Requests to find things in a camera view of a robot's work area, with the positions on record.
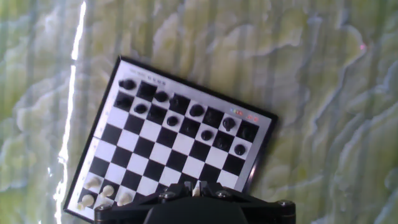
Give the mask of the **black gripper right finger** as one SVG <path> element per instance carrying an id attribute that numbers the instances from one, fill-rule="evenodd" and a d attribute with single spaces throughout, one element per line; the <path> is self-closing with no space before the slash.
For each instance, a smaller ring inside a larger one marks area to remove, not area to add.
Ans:
<path id="1" fill-rule="evenodd" d="M 221 223 L 295 224 L 295 203 L 290 200 L 266 202 L 216 182 L 199 182 L 200 196 L 210 201 L 211 213 Z"/>

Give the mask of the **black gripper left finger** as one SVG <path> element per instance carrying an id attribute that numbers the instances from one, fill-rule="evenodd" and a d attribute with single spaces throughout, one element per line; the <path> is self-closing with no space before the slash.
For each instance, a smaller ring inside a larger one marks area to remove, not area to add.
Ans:
<path id="1" fill-rule="evenodd" d="M 95 208 L 95 224 L 145 223 L 153 208 L 176 199 L 191 197 L 194 186 L 192 182 L 172 184 L 162 191 L 120 207 L 103 203 Z"/>

